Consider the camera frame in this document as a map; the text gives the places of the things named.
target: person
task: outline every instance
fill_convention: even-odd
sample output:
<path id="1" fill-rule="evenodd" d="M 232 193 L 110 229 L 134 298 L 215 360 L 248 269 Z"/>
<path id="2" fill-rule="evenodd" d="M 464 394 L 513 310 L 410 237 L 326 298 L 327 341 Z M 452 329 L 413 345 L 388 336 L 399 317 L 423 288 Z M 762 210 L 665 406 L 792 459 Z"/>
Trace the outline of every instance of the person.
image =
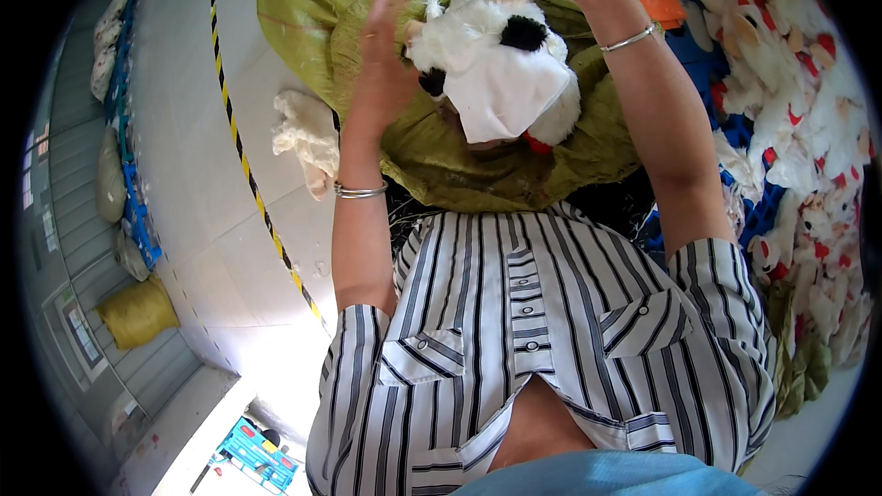
<path id="1" fill-rule="evenodd" d="M 376 0 L 340 138 L 332 263 L 341 312 L 307 445 L 315 493 L 496 493 L 498 479 L 524 492 L 543 479 L 591 493 L 598 482 L 658 483 L 668 473 L 701 479 L 693 487 L 719 475 L 723 491 L 747 487 L 732 472 L 768 436 L 775 394 L 707 114 L 637 0 L 574 1 L 611 49 L 667 273 L 567 203 L 439 213 L 393 264 L 380 139 L 418 73 L 395 50 L 395 1 Z"/>

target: striped shirt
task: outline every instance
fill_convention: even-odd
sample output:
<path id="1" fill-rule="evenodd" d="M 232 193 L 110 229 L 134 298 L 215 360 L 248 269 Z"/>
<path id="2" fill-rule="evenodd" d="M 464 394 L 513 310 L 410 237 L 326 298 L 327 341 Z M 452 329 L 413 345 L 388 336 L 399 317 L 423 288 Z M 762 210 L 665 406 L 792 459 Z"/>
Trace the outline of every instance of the striped shirt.
<path id="1" fill-rule="evenodd" d="M 479 478 L 533 375 L 598 448 L 737 470 L 775 414 L 757 295 L 721 239 L 680 249 L 668 271 L 567 203 L 427 219 L 395 261 L 391 319 L 340 313 L 311 489 L 430 496 Z"/>

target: sleeve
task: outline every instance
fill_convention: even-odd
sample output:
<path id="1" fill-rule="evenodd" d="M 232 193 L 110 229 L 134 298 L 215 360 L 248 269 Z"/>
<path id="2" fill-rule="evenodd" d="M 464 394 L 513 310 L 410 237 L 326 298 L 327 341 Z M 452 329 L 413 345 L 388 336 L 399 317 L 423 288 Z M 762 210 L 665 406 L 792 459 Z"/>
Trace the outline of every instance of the sleeve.
<path id="1" fill-rule="evenodd" d="M 766 441 L 775 417 L 775 387 L 769 374 L 763 311 L 749 282 L 744 256 L 725 239 L 693 241 L 679 249 L 668 272 L 698 310 L 722 351 L 729 373 L 743 390 L 748 430 L 744 460 Z"/>
<path id="2" fill-rule="evenodd" d="M 334 474 L 351 456 L 352 440 L 361 430 L 389 322 L 383 311 L 367 304 L 353 304 L 339 314 L 306 445 L 306 479 L 314 494 L 346 493 L 335 486 Z"/>

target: shirt pocket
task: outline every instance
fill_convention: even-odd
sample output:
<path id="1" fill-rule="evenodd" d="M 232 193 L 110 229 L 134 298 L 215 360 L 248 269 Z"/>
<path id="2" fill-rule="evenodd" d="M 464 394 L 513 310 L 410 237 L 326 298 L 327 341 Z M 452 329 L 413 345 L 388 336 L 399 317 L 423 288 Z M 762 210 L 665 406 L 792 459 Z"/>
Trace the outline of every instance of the shirt pocket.
<path id="1" fill-rule="evenodd" d="M 676 289 L 644 295 L 599 318 L 604 358 L 645 355 L 670 347 L 692 333 Z"/>
<path id="2" fill-rule="evenodd" d="M 459 377 L 465 364 L 462 332 L 437 329 L 383 343 L 379 378 L 383 385 L 412 386 Z"/>

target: silver bangle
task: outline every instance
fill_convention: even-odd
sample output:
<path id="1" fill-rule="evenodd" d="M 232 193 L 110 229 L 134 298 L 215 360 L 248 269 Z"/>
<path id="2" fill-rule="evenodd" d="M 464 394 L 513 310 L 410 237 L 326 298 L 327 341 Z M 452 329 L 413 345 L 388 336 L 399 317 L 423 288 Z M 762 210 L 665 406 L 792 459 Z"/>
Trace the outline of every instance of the silver bangle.
<path id="1" fill-rule="evenodd" d="M 618 50 L 619 48 L 621 48 L 621 47 L 623 47 L 623 46 L 627 46 L 627 45 L 630 45 L 630 44 L 632 44 L 632 43 L 636 43 L 638 40 L 643 39 L 643 38 L 646 37 L 647 35 L 650 35 L 650 34 L 655 33 L 655 32 L 656 32 L 656 24 L 650 22 L 650 23 L 649 23 L 649 26 L 646 27 L 645 29 L 643 29 L 643 30 L 642 30 L 640 33 L 638 33 L 637 35 L 634 35 L 633 37 L 631 37 L 631 38 L 629 38 L 629 39 L 624 39 L 623 41 L 619 41 L 619 42 L 617 42 L 617 43 L 613 43 L 613 44 L 611 44 L 611 45 L 609 45 L 609 46 L 601 46 L 601 51 L 612 52 L 613 50 Z"/>
<path id="2" fill-rule="evenodd" d="M 343 198 L 344 200 L 360 200 L 361 198 L 373 197 L 385 193 L 385 190 L 388 187 L 389 183 L 385 180 L 381 187 L 374 188 L 373 190 L 350 190 L 341 186 L 339 182 L 334 182 L 334 193 L 337 194 L 337 197 Z"/>

